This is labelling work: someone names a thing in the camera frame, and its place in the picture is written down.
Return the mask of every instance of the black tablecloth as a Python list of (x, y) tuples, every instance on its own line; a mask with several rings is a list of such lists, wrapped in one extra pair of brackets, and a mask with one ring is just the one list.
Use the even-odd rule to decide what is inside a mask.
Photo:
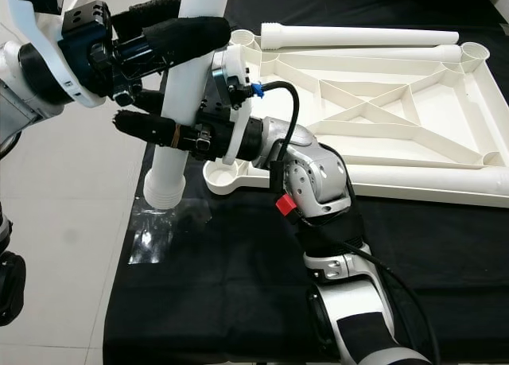
[[(458, 30), (491, 50), (490, 68), (509, 99), (509, 38), (488, 0), (230, 0), (227, 18), (256, 33), (263, 21)], [(108, 307), (104, 363), (326, 360), (309, 324), (301, 248), (267, 192), (214, 196), (203, 164), (190, 160), (188, 211), (171, 228), (152, 230), (152, 239), (173, 237), (170, 249), (159, 263), (128, 264), (152, 156), (149, 146)], [(360, 206), (373, 252), (418, 291), (444, 359), (508, 361), (509, 212), (367, 197)], [(412, 332), (424, 340), (415, 321)], [(397, 334), (406, 341), (399, 327)]]

